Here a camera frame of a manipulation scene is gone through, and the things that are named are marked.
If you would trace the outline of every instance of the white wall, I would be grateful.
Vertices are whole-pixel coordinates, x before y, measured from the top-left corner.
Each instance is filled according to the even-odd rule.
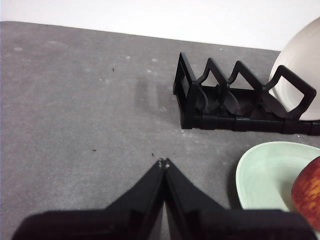
[[[2,0],[1,20],[281,50],[320,0]]]

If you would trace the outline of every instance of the gray surface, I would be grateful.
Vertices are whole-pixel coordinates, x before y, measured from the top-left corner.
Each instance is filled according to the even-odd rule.
[[[279,54],[1,23],[1,239],[29,214],[104,208],[160,157],[224,207],[237,208],[234,170],[246,150],[269,141],[320,147],[307,135],[182,131],[172,95],[181,51],[196,76],[214,57],[227,76],[242,60],[264,81]],[[160,238],[169,238],[167,221]]]

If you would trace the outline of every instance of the white plate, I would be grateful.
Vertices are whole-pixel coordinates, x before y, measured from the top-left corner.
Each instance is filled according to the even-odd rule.
[[[284,65],[317,90],[317,95],[300,120],[320,120],[320,18],[298,32],[276,59],[269,80],[279,65]],[[281,77],[270,91],[286,108],[294,109],[303,94]]]

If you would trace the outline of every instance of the light green bowl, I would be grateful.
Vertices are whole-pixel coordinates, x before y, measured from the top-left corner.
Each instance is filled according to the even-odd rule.
[[[299,173],[320,149],[305,144],[272,141],[250,148],[235,174],[236,189],[244,209],[296,211],[291,189]]]

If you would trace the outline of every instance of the red apple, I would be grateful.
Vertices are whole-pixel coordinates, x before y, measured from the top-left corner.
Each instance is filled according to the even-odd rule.
[[[299,213],[320,230],[320,156],[300,172],[294,181],[291,197]]]

